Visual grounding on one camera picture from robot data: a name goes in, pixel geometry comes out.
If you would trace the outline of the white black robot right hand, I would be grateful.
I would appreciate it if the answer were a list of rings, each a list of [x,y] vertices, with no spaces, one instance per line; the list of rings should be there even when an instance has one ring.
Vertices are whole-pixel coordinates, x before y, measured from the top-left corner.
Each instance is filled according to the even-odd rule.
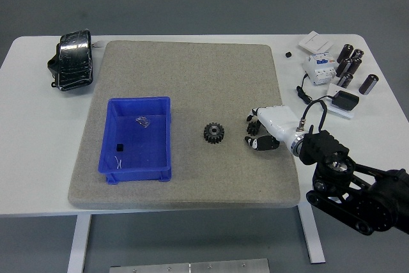
[[[286,105],[259,107],[250,111],[245,142],[254,150],[275,150],[281,143],[294,156],[299,156],[304,132],[298,131],[298,120]]]

